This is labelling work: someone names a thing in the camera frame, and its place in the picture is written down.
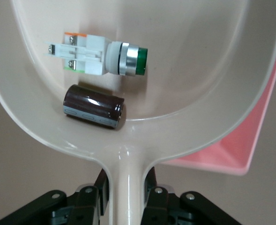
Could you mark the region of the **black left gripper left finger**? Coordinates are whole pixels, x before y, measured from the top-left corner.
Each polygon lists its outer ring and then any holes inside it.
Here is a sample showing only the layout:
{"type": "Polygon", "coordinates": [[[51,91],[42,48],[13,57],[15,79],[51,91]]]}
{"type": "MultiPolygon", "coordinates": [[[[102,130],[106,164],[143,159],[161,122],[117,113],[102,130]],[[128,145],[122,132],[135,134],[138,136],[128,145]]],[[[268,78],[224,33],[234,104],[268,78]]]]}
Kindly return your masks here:
{"type": "Polygon", "coordinates": [[[70,196],[49,191],[0,219],[0,225],[99,225],[109,201],[109,181],[101,170],[95,183],[70,196]]]}

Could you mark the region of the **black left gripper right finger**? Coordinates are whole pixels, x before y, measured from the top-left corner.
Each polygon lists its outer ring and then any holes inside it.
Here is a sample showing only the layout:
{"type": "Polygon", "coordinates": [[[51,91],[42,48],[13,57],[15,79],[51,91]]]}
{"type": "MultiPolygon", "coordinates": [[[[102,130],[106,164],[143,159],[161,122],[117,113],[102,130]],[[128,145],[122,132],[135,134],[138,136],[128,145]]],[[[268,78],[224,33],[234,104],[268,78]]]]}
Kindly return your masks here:
{"type": "Polygon", "coordinates": [[[227,214],[198,192],[188,191],[176,196],[157,184],[155,168],[145,179],[146,206],[142,225],[239,225],[227,214]]]}

